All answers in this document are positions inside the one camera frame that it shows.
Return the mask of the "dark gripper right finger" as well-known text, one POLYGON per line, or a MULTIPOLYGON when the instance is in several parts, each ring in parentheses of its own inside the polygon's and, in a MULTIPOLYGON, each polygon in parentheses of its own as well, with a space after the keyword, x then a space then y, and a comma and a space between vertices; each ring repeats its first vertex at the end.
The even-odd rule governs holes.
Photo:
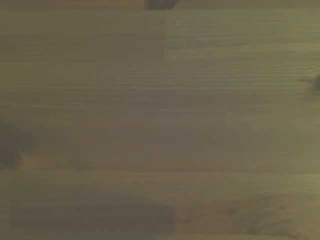
POLYGON ((162 0, 161 1, 161 9, 162 10, 172 10, 177 4, 179 0, 162 0))

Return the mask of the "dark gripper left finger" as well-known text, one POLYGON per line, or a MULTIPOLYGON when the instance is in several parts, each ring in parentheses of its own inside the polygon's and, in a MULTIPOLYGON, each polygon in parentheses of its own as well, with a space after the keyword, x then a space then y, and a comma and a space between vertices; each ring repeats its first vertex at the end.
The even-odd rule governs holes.
POLYGON ((145 0, 144 10, 161 10, 162 1, 161 0, 145 0))

